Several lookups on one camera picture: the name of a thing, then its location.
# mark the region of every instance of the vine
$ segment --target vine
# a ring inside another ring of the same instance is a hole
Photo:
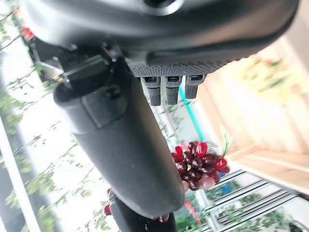
[[[11,19],[11,16],[15,17],[17,13],[18,11],[10,12],[6,14],[2,19],[0,19],[0,37],[1,37],[0,52],[2,52],[8,46],[12,45],[14,41],[21,38],[22,36],[17,35],[15,37],[14,36],[11,37],[7,32],[5,26],[7,20]],[[33,73],[38,73],[39,75],[43,74],[47,69],[48,68],[38,63],[35,63],[31,67],[31,71],[29,73],[10,82],[3,89],[0,89],[0,109],[3,114],[2,116],[3,124],[5,126],[5,130],[8,136],[14,136],[16,134],[17,126],[23,119],[23,113],[30,107],[38,103],[43,97],[47,96],[54,89],[55,83],[53,81],[43,82],[42,87],[43,90],[45,91],[45,94],[40,99],[33,102],[19,101],[14,97],[12,97],[7,91],[9,92],[19,91],[23,89],[25,85],[33,88],[33,86],[29,84],[28,78]],[[60,123],[60,121],[52,125],[51,128],[48,129],[48,131],[56,129],[58,123]],[[37,146],[38,143],[44,145],[46,142],[46,139],[44,139],[44,134],[46,132],[44,132],[41,135],[34,136],[31,141],[13,151],[14,158],[20,173],[29,173],[32,167],[30,160],[28,160],[26,156],[22,155],[21,151],[28,146],[35,147]],[[72,144],[71,147],[69,147],[68,150],[63,155],[61,155],[54,162],[50,163],[50,165],[44,171],[40,172],[35,178],[28,180],[24,183],[28,196],[31,196],[35,193],[39,193],[40,195],[44,196],[51,192],[64,191],[63,195],[60,196],[59,199],[56,200],[53,204],[47,206],[42,205],[37,212],[38,224],[41,230],[44,232],[55,231],[56,222],[59,220],[55,215],[55,209],[60,204],[66,204],[68,202],[68,197],[80,196],[82,198],[86,198],[91,196],[92,191],[89,188],[88,184],[97,181],[92,180],[89,177],[90,173],[94,170],[94,166],[85,165],[84,163],[81,163],[76,159],[77,157],[74,154],[73,149],[77,147],[77,143],[73,136],[70,137],[70,142]],[[57,172],[57,169],[60,166],[62,166],[64,162],[68,163],[70,166],[73,166],[75,168],[87,169],[86,174],[81,179],[81,181],[73,189],[67,189],[66,191],[64,190],[64,188],[57,186],[57,184],[54,181],[54,175]],[[2,156],[0,156],[0,164],[2,164],[3,167],[5,168],[5,163]],[[11,190],[9,196],[5,199],[5,203],[9,205],[10,208],[20,208],[14,189]],[[83,228],[85,228],[86,231],[90,232],[91,225],[93,225],[95,229],[100,228],[103,231],[110,230],[110,227],[107,225],[105,215],[103,214],[103,208],[105,205],[106,202],[101,202],[98,209],[94,211],[93,217],[87,223],[85,223]],[[28,231],[29,229],[25,224],[22,229],[22,232],[28,232]]]

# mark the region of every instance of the teal string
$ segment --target teal string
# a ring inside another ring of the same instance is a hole
[[[179,86],[179,92],[180,92],[180,95],[181,95],[181,97],[183,99],[183,102],[184,102],[185,106],[187,107],[188,113],[189,113],[189,115],[190,115],[190,117],[191,117],[191,119],[192,119],[192,121],[194,123],[194,126],[195,126],[195,128],[196,128],[196,130],[198,132],[198,135],[199,135],[201,141],[203,141],[203,142],[206,141],[206,138],[205,138],[205,136],[204,136],[204,134],[202,132],[202,129],[201,129],[201,127],[198,124],[197,118],[195,117],[195,114],[194,114],[194,112],[193,112],[193,110],[192,110],[192,108],[190,106],[190,102],[185,98],[185,94],[184,94],[182,86]]]

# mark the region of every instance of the red grape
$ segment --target red grape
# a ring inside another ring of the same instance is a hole
[[[180,162],[177,165],[177,169],[178,169],[179,174],[184,175],[187,173],[188,165],[186,164],[186,162]]]
[[[221,172],[221,173],[223,173],[223,174],[227,174],[227,173],[230,172],[230,168],[226,166],[225,168],[220,169],[219,172]]]
[[[198,190],[197,182],[189,181],[188,183],[189,183],[189,188],[190,188],[192,191]]]
[[[194,155],[192,153],[190,153],[189,151],[185,151],[183,153],[183,158],[187,164],[192,165],[192,161],[194,160]]]
[[[202,177],[202,174],[197,169],[191,168],[188,171],[188,176],[190,180],[198,181]]]
[[[214,179],[214,182],[218,183],[220,178],[219,178],[219,173],[216,170],[213,170],[211,173],[208,174],[208,176],[212,177]]]
[[[193,168],[200,168],[202,167],[203,163],[200,159],[198,158],[195,158],[193,161],[192,161],[192,167]]]
[[[175,163],[179,163],[183,161],[183,154],[178,155],[177,153],[172,152],[171,155],[173,159],[175,160]]]
[[[186,175],[183,175],[183,176],[182,176],[182,180],[184,180],[184,181],[187,181],[187,182],[188,182],[188,181],[190,180],[189,175],[187,175],[187,174],[186,174]]]
[[[218,158],[215,163],[213,163],[213,167],[216,170],[221,170],[227,166],[227,161],[224,158]]]
[[[186,142],[181,142],[180,146],[182,147],[183,152],[189,151],[189,147],[188,147],[188,144]]]
[[[193,152],[192,152],[193,149],[194,149],[194,151],[195,151],[195,148],[196,148],[196,147],[197,147],[197,146],[195,145],[194,142],[189,142],[188,148],[189,148],[189,151],[191,151],[191,153],[193,153]]]
[[[198,189],[208,190],[215,185],[212,177],[204,176],[198,181]]]
[[[205,165],[212,166],[212,164],[214,163],[215,159],[216,158],[215,158],[215,156],[213,154],[207,154],[206,156],[204,156],[202,158],[202,162]]]
[[[181,146],[176,146],[175,147],[175,153],[177,154],[177,155],[182,155],[183,154],[183,149],[182,149],[182,147]]]
[[[197,145],[196,157],[201,159],[206,155],[207,152],[207,143],[202,142]]]
[[[201,167],[198,169],[201,173],[204,173],[204,174],[209,174],[213,171],[213,168],[212,167]]]
[[[104,213],[105,215],[111,215],[111,206],[108,204],[107,206],[104,207]]]

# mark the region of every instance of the black plastic handle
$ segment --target black plastic handle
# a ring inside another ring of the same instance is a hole
[[[119,59],[108,85],[79,97],[60,84],[57,105],[115,194],[145,217],[180,208],[184,190],[140,82]]]

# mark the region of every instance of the controller grip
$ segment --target controller grip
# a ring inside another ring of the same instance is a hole
[[[137,214],[116,196],[110,202],[112,216],[119,229],[123,232],[177,232],[175,218],[172,213],[166,222],[161,223],[158,219],[151,220]]]
[[[121,201],[148,218],[179,209],[183,185],[140,82],[123,59],[106,79],[82,96],[62,83],[55,102]]]

